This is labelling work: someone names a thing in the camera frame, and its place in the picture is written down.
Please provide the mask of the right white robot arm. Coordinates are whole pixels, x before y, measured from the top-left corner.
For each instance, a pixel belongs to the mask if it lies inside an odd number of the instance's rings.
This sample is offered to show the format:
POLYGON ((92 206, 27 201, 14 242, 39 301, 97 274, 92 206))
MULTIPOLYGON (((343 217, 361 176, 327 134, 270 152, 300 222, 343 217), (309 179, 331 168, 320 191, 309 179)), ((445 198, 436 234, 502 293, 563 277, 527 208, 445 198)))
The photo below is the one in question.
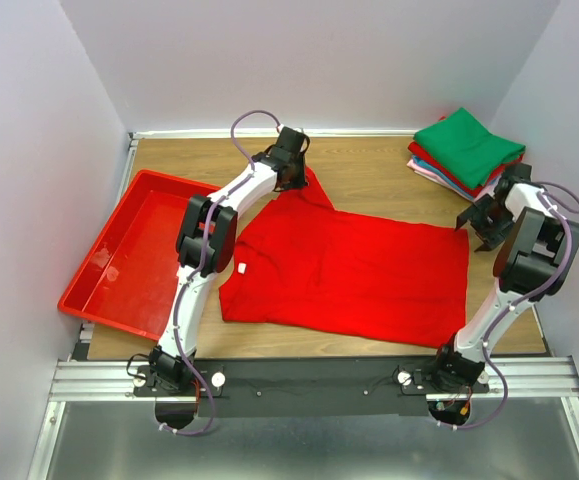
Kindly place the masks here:
POLYGON ((579 249, 579 214, 553 197, 550 182, 531 179, 532 167, 505 168, 494 190, 456 217, 481 240, 480 251, 498 248, 493 287, 474 317, 442 345, 429 367, 431 384, 443 392, 474 386, 503 334, 524 311, 564 284, 579 249))

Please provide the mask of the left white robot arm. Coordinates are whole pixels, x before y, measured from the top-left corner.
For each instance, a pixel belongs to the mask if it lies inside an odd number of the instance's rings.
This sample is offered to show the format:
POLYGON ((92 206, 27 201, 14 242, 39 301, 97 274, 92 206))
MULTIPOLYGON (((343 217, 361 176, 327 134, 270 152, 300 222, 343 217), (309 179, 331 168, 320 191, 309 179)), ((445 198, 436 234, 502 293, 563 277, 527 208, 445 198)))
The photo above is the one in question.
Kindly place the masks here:
POLYGON ((175 243, 174 303, 163 334, 145 357, 147 364, 133 374, 136 396, 178 396, 193 385, 212 393, 193 358, 208 295, 234 253, 239 217, 267 194, 307 185, 309 137, 283 125, 277 130, 275 143, 253 155, 234 180, 210 195, 190 198, 175 243))

